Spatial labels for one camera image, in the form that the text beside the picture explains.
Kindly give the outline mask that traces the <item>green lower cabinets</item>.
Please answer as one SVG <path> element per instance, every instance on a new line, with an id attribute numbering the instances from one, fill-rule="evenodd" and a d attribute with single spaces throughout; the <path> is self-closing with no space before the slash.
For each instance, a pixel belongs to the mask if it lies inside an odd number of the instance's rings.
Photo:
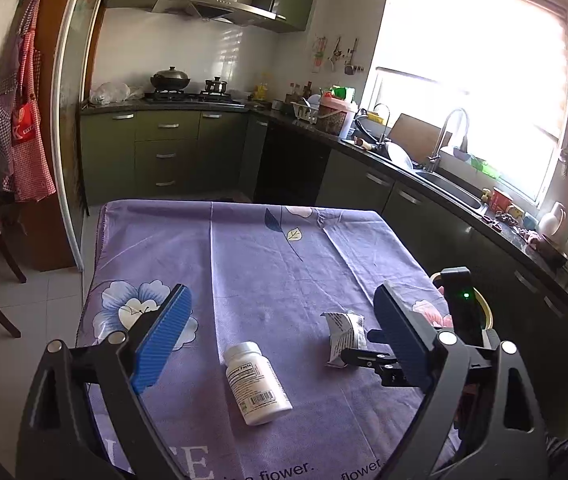
<path id="1" fill-rule="evenodd" d="M 568 437 L 568 275 L 490 211 L 274 112 L 84 108 L 78 128 L 90 205 L 206 194 L 372 210 L 427 273 L 466 266 L 498 333 L 519 345 L 546 423 Z"/>

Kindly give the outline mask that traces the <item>white wrapper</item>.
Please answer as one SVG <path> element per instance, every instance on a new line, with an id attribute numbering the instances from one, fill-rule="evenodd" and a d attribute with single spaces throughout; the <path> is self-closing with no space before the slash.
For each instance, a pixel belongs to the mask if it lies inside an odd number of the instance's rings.
<path id="1" fill-rule="evenodd" d="M 326 321 L 329 331 L 329 367 L 344 368 L 341 352 L 345 349 L 366 350 L 367 340 L 364 327 L 364 316 L 347 312 L 324 312 L 321 317 Z"/>

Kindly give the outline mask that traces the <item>small steel pot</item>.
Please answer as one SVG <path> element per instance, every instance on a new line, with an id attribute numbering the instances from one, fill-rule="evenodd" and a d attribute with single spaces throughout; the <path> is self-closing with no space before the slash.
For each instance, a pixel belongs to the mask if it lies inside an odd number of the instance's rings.
<path id="1" fill-rule="evenodd" d="M 224 96 L 227 90 L 227 82 L 222 80 L 219 76 L 205 81 L 204 92 L 208 94 L 215 94 L 216 96 Z"/>

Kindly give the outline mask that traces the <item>gas stove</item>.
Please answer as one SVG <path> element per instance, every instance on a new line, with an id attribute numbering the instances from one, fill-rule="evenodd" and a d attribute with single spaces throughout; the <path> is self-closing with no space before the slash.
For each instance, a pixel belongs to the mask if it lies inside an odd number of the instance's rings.
<path id="1" fill-rule="evenodd" d="M 155 90 L 147 92 L 144 100 L 153 103 L 212 104 L 227 107 L 244 107 L 245 103 L 234 100 L 228 93 L 185 92 L 182 90 Z"/>

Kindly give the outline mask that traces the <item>purple floral tablecloth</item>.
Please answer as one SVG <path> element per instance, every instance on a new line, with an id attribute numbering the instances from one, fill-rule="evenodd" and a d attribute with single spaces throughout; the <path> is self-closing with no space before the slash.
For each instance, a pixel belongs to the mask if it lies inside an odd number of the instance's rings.
<path id="1" fill-rule="evenodd" d="M 117 200 L 99 215 L 78 343 L 128 330 L 185 285 L 191 319 L 143 401 L 188 477 L 372 479 L 423 396 L 329 366 L 326 315 L 375 327 L 384 283 L 450 323 L 444 297 L 376 212 Z M 244 341 L 269 359 L 293 407 L 262 426 L 245 423 L 225 376 L 225 350 Z"/>

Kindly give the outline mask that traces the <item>kitchen sink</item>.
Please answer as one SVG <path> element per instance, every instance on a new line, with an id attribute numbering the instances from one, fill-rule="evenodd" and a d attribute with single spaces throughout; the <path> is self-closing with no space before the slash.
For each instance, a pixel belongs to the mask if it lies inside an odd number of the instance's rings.
<path id="1" fill-rule="evenodd" d="M 436 186 L 436 188 L 439 188 L 440 191 L 448 194 L 465 207 L 473 210 L 479 210 L 482 208 L 482 202 L 478 200 L 476 196 L 468 193 L 464 190 L 464 188 L 460 188 L 448 179 L 439 176 L 439 174 L 434 174 L 433 172 L 424 170 L 417 170 L 415 174 L 429 184 Z"/>

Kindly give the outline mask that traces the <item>red checked apron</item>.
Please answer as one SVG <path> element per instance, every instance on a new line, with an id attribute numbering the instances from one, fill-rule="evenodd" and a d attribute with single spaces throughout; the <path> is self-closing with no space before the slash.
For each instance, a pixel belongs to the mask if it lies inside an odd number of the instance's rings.
<path id="1" fill-rule="evenodd" d="M 18 203 L 56 192 L 45 155 L 38 85 L 41 52 L 35 47 L 41 0 L 26 5 L 0 58 L 0 189 Z"/>

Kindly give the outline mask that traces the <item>red lidded container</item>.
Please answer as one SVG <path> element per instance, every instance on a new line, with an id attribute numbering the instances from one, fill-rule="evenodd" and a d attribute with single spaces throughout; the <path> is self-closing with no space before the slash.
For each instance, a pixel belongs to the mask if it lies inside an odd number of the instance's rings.
<path id="1" fill-rule="evenodd" d="M 320 99 L 316 128 L 339 139 L 346 139 L 357 113 L 357 104 L 347 102 L 325 92 Z"/>

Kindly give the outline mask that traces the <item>steel sink faucet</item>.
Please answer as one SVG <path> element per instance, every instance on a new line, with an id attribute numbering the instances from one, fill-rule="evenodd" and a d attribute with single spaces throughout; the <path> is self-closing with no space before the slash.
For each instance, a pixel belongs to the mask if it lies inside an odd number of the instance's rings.
<path id="1" fill-rule="evenodd" d="M 468 129 L 470 128 L 470 118 L 468 117 L 467 110 L 461 107 L 457 108 L 456 110 L 452 110 L 452 112 L 446 117 L 446 119 L 444 119 L 444 124 L 439 130 L 438 138 L 433 151 L 426 159 L 425 170 L 427 172 L 434 172 L 438 167 L 441 148 L 444 147 L 444 141 L 447 139 L 447 134 L 449 133 L 449 122 L 455 115 L 459 115 L 463 121 L 463 136 L 461 145 L 464 146 L 464 148 L 467 148 L 467 136 Z"/>

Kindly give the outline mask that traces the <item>white kettle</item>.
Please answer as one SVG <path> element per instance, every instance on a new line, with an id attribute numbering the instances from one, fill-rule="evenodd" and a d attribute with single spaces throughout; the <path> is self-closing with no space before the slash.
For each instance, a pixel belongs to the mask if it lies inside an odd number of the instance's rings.
<path id="1" fill-rule="evenodd" d="M 560 202 L 555 202 L 550 211 L 538 222 L 538 232 L 546 237 L 554 237 L 566 219 L 566 209 Z"/>

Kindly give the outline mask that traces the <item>black wok with lid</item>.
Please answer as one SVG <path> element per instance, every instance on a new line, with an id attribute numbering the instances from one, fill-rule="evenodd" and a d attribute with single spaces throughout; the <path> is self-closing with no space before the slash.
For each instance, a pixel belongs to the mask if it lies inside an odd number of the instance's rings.
<path id="1" fill-rule="evenodd" d="M 150 82 L 156 90 L 184 90 L 191 82 L 191 78 L 171 66 L 169 70 L 159 70 L 150 77 Z"/>

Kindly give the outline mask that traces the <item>white pill bottle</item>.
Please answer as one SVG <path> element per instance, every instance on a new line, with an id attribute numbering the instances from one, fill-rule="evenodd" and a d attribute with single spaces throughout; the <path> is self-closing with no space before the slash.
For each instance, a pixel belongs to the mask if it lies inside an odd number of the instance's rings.
<path id="1" fill-rule="evenodd" d="M 234 344 L 223 360 L 229 388 L 248 426 L 268 424 L 293 409 L 271 362 L 255 342 Z"/>

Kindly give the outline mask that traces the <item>plastic bag on counter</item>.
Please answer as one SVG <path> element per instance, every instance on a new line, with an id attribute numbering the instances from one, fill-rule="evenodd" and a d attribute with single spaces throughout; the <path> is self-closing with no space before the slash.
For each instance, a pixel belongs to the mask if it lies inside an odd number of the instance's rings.
<path id="1" fill-rule="evenodd" d="M 90 92 L 90 104 L 109 105 L 125 102 L 131 96 L 131 89 L 124 82 L 107 81 Z"/>

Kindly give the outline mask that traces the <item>wooden cutting board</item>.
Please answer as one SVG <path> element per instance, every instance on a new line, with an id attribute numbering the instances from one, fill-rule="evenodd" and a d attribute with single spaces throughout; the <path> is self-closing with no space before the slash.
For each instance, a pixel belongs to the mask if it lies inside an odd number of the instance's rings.
<path id="1" fill-rule="evenodd" d="M 390 129 L 390 140 L 401 146 L 413 162 L 425 165 L 439 139 L 438 127 L 410 115 L 400 114 Z"/>

